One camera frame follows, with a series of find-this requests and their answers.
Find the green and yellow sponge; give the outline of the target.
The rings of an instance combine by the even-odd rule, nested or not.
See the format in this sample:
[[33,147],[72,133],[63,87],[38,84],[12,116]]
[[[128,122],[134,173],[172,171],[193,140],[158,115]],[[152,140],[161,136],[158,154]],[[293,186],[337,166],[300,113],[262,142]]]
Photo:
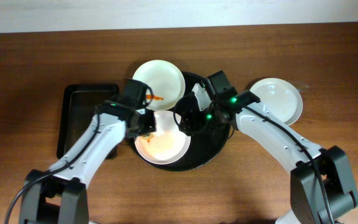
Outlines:
[[142,139],[151,139],[154,135],[152,133],[141,135],[140,137]]

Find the pinkish white plate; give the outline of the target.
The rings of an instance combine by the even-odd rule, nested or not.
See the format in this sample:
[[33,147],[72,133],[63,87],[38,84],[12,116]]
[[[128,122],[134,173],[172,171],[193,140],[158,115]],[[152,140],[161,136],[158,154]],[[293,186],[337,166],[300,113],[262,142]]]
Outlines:
[[149,137],[137,137],[135,148],[147,162],[166,165],[176,162],[187,152],[191,137],[181,132],[174,121],[181,121],[172,111],[155,111],[156,131]]

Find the light grey plate bottom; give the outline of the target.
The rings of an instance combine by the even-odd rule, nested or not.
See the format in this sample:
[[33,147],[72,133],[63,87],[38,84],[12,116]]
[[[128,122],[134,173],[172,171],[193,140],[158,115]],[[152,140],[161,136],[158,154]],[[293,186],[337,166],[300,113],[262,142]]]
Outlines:
[[289,82],[279,78],[264,78],[250,88],[267,108],[287,125],[295,123],[303,111],[300,92]]

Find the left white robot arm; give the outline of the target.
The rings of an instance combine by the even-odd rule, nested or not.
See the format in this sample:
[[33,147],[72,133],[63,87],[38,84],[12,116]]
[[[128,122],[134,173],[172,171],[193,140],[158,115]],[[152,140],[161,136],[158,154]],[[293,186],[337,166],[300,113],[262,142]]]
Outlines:
[[155,131],[154,113],[147,109],[152,93],[144,82],[129,79],[122,95],[96,105],[86,131],[63,157],[44,172],[29,172],[4,221],[20,201],[19,223],[90,224],[87,189],[105,158],[125,138]]

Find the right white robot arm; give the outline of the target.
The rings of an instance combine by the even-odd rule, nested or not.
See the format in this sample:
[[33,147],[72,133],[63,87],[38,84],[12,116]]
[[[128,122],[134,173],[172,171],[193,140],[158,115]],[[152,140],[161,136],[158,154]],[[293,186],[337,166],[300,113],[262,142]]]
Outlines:
[[183,116],[176,124],[186,135],[201,134],[211,124],[230,125],[269,152],[290,175],[291,209],[276,223],[337,223],[358,207],[358,190],[349,158],[298,134],[270,112],[253,92],[238,93],[224,72],[194,85],[173,107],[176,114],[200,111],[200,121]]

